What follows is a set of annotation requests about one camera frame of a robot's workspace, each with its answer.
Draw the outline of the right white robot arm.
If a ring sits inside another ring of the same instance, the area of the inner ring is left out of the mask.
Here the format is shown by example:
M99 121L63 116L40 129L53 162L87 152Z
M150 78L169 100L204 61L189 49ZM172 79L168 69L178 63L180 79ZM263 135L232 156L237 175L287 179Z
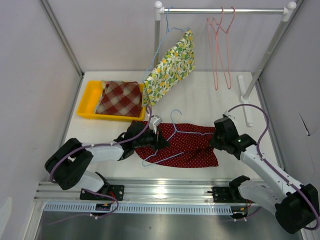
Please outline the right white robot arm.
M214 126L210 145L215 150L233 155L267 185L258 185L242 175L234 179L233 186L228 189L232 201L253 201L273 214L279 225L290 234L301 229L314 231L320 227L319 196L312 184L303 185L271 163L251 136L238 133L230 118L220 118L214 122Z

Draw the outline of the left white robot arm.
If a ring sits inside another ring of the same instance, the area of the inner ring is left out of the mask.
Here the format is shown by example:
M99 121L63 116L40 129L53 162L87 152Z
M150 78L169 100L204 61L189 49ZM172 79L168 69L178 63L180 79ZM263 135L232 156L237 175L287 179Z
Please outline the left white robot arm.
M89 145L70 138L46 161L44 168L50 181L62 190L81 188L82 200L103 200L114 191L101 173L87 170L90 164L122 161L143 147L159 151L169 146L159 128L151 129L142 122L134 122L108 143Z

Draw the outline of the lemon print skirt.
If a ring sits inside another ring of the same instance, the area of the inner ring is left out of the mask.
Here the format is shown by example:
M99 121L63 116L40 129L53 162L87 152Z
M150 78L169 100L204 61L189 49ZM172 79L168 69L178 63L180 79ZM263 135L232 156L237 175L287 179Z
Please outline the lemon print skirt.
M194 36L191 30L169 50L144 80L142 106L154 106L178 82L195 69Z

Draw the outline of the blue wire hanger front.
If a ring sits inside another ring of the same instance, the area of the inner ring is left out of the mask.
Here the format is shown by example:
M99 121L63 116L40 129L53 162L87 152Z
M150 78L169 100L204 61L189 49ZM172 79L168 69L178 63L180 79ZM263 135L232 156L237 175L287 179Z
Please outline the blue wire hanger front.
M149 67L144 71L141 83L143 84L147 78L147 75L153 70L156 65L159 63L160 50L163 43L166 41L171 32L181 32L182 34L190 30L190 27L179 28L179 27L170 27L169 14L184 14L184 12L173 6L170 6L168 9L162 7L154 7L154 46L153 46L153 57L150 62ZM161 19L162 15L165 16L165 33L161 37Z

